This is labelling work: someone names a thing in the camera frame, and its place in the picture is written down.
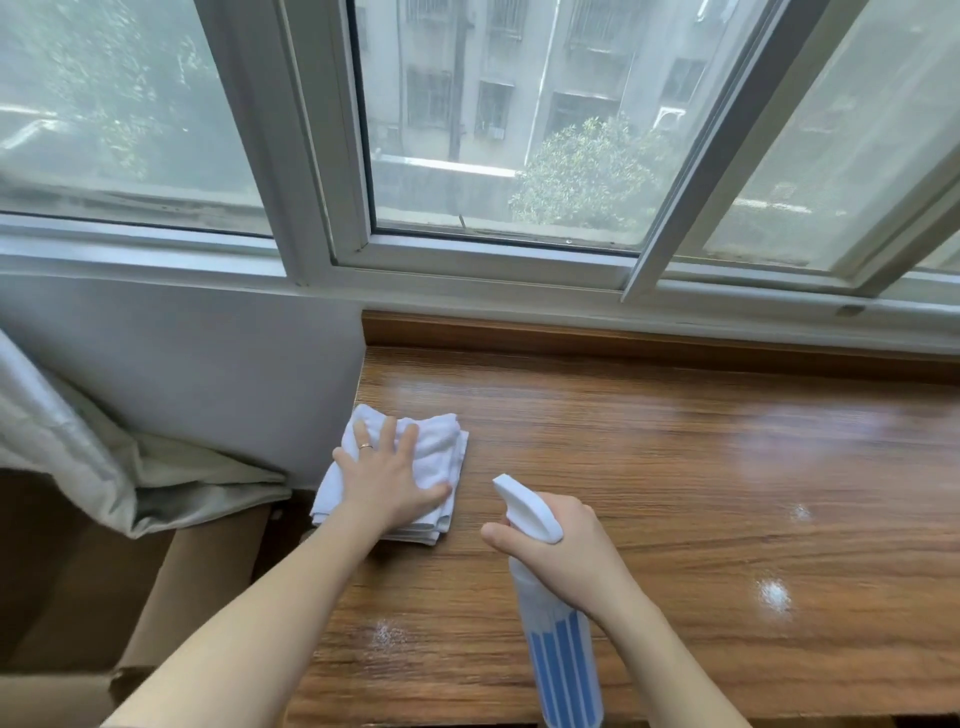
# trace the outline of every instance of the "white spray trigger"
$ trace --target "white spray trigger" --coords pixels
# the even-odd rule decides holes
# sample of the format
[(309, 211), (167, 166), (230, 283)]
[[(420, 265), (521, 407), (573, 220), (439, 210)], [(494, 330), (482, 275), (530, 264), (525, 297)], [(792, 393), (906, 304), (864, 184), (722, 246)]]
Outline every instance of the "white spray trigger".
[(493, 479), (493, 487), (507, 503), (507, 521), (532, 539), (556, 544), (564, 530), (543, 498), (507, 474)]

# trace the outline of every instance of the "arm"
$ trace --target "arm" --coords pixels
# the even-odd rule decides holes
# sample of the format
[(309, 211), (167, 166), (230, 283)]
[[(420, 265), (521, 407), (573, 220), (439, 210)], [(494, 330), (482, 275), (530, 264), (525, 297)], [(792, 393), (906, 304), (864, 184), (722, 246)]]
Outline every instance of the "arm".
[(481, 536), (515, 556), (563, 601), (607, 633), (656, 728), (749, 728), (636, 584), (593, 509), (575, 497), (540, 496), (564, 529), (557, 544), (486, 523)]
[[(358, 443), (370, 437), (362, 422)], [(396, 419), (382, 451), (340, 448), (344, 498), (309, 539), (193, 634), (104, 726), (267, 728), (297, 687), (340, 594), (383, 533), (413, 521), (449, 495), (446, 483), (413, 478), (417, 428), (393, 452)]]

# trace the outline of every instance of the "white curtain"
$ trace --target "white curtain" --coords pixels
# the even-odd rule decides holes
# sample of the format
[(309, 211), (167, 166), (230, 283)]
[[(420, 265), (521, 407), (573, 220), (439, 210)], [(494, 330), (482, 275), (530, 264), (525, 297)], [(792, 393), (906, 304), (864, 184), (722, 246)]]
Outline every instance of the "white curtain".
[(136, 538), (283, 500), (284, 475), (128, 432), (0, 331), (0, 468), (49, 473), (93, 520)]

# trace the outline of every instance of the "foliage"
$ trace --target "foliage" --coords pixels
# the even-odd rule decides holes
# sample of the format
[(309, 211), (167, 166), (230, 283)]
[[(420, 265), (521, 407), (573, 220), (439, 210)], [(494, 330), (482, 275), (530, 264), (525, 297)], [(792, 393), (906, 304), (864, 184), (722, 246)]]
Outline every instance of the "foliage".
[(21, 75), (42, 84), (30, 97), (84, 140), (89, 172), (210, 188), (216, 167), (222, 188), (250, 175), (230, 167), (232, 119), (195, 18), (191, 0), (0, 0)]
[(544, 139), (511, 210), (518, 222), (645, 231), (682, 161), (666, 134), (637, 134), (624, 116), (589, 119)]

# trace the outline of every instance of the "hand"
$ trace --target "hand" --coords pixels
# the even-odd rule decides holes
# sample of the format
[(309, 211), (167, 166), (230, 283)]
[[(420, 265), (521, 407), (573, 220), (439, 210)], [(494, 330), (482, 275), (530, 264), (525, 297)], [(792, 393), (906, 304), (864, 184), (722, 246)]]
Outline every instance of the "hand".
[(531, 539), (506, 519), (485, 523), (481, 537), (519, 559), (547, 589), (604, 626), (611, 607), (639, 587), (592, 508), (571, 496), (538, 495), (564, 530), (559, 542)]
[[(370, 442), (363, 420), (353, 423), (353, 434), (357, 445)], [(360, 448), (358, 460), (343, 448), (333, 451), (333, 459), (344, 474), (342, 505), (357, 506), (365, 521), (376, 527), (378, 537), (429, 513), (450, 495), (449, 483), (417, 487), (413, 464), (419, 434), (416, 425), (409, 425), (394, 451), (396, 417), (388, 417), (380, 430), (380, 449)]]

